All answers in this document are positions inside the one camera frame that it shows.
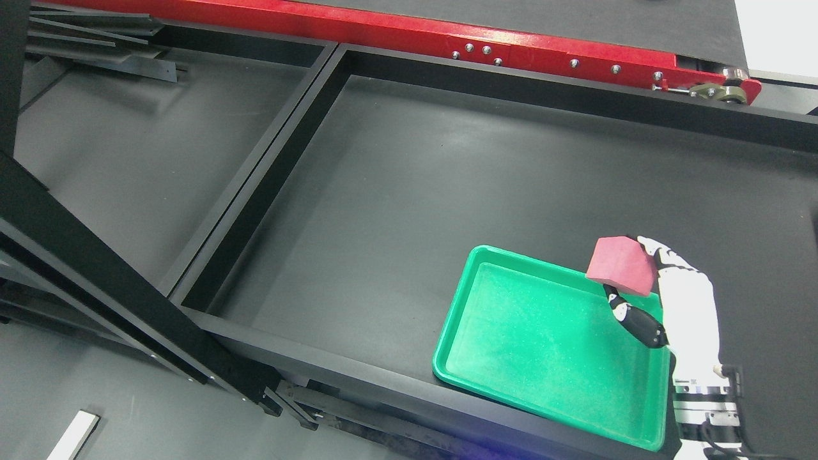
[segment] black metal beam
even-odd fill
[[[29,3],[0,2],[0,154],[14,155]]]
[[[264,397],[281,380],[275,369],[222,347],[7,156],[0,156],[0,250],[49,291],[169,367],[281,411]]]

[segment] black metal frame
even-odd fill
[[[27,13],[26,6],[23,4],[21,8],[24,13]],[[21,20],[14,24],[21,25],[24,43],[26,16],[18,16],[21,16]],[[4,15],[4,19],[12,21],[20,18],[10,14]],[[13,38],[8,36],[8,42],[13,46],[4,49],[16,50],[18,43],[13,42]],[[171,275],[160,286],[160,290],[166,286],[164,289],[169,291],[231,203],[245,175],[253,169],[321,71],[335,44],[273,34],[237,34],[230,29],[190,27],[181,23],[168,23],[163,32],[157,34],[155,41],[163,45],[191,49],[205,47],[213,51],[209,46],[212,45],[216,51],[224,54],[310,68],[180,254],[175,271],[171,270]],[[19,51],[18,58],[13,52],[4,53],[9,58],[4,65],[8,64],[12,76],[13,66],[19,66],[22,71],[22,48]],[[12,91],[16,88],[15,95],[19,100],[20,80],[16,80],[16,84],[13,84],[14,81],[11,83],[4,85],[4,88]],[[5,111],[10,112],[6,117],[10,121],[16,122],[17,105],[14,98],[4,98],[4,114]],[[4,123],[12,130],[15,125]],[[262,405],[265,411],[273,415],[281,413],[281,406],[265,394],[265,390],[275,389],[281,380],[274,368],[235,356],[226,350],[93,235],[24,168],[10,157],[0,157],[0,254],[3,260],[11,263],[24,277],[34,280],[38,286],[57,293],[63,301],[101,325],[102,331],[112,331],[123,343],[150,355],[167,368],[202,384],[218,384]],[[54,319],[30,311],[22,313],[24,309],[8,304],[7,308],[14,309],[8,312],[12,316],[23,314],[43,323]],[[68,317],[64,313],[57,316],[60,316],[58,321],[70,323],[66,321]],[[87,324],[70,326],[85,333],[96,333],[103,339],[109,338],[104,332],[86,327]]]
[[[588,435],[539,417],[201,313],[207,311],[241,248],[352,74],[637,123],[684,127],[696,133],[812,153],[818,152],[818,123],[803,115],[341,45],[249,177],[246,189],[236,198],[236,207],[228,210],[214,230],[219,237],[204,245],[171,295],[174,303],[190,307],[183,309],[197,324],[220,336],[237,354],[368,395],[374,402],[391,406],[396,414],[410,413],[427,426],[438,426],[462,439],[488,438],[496,449],[520,457],[534,453],[550,458],[652,458],[654,455],[646,451],[599,438],[589,442]],[[674,427],[672,410],[668,410],[667,426]],[[677,445],[677,440],[669,439],[662,452],[673,452]],[[584,452],[568,446],[583,446]]]
[[[212,44],[217,47],[219,43],[222,41]],[[655,458],[653,453],[446,386],[420,382],[197,310],[204,310],[212,300],[352,74],[637,123],[683,126],[696,133],[794,149],[805,155],[818,152],[818,122],[805,115],[357,46],[338,47],[321,67],[305,85],[306,93],[293,100],[291,113],[276,119],[254,149],[254,159],[242,166],[231,184],[235,189],[229,198],[223,197],[229,203],[220,200],[214,206],[210,228],[203,225],[196,234],[200,239],[185,249],[186,256],[176,267],[181,274],[179,283],[157,291],[19,165],[1,156],[0,250],[78,310],[132,346],[156,354],[171,368],[200,382],[213,376],[220,385],[256,403],[264,404],[267,389],[282,398],[291,397],[292,401],[267,403],[278,412],[281,404],[296,413],[306,412],[304,407],[300,411],[292,407],[293,401],[318,404],[321,398],[310,399],[309,393],[280,386],[281,376],[272,367],[366,395],[373,404],[381,404],[382,413],[411,417],[419,425],[519,458]],[[180,310],[176,304],[196,309]],[[672,426],[672,411],[668,411],[668,423]],[[663,452],[672,452],[677,445],[669,440]]]

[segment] white strip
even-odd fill
[[[715,401],[673,401],[677,409],[698,411],[731,411],[735,412],[735,403],[718,403]]]
[[[47,460],[74,460],[99,420],[99,416],[92,413],[77,412],[74,420],[68,425],[68,429],[48,455]]]

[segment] robotic hand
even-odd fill
[[[713,288],[700,272],[664,244],[636,239],[658,271],[663,324],[630,305],[605,284],[614,317],[650,348],[667,346],[676,356],[673,408],[681,448],[676,460],[786,458],[755,454],[740,426],[739,373],[719,361],[719,330]]]

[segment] dark gray surface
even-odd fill
[[[406,460],[381,445],[270,417],[213,386],[23,326],[0,325],[0,457],[45,458],[78,410],[101,421],[82,460]]]
[[[174,49],[179,83],[75,66],[16,159],[157,286],[307,69]]]
[[[439,385],[429,361],[472,247],[584,270],[597,237],[645,234],[716,286],[757,447],[798,453],[809,430],[786,426],[810,426],[816,403],[780,383],[818,378],[817,170],[772,147],[352,77],[211,313]]]
[[[729,0],[309,0],[333,7],[419,16],[581,38],[747,66]]]

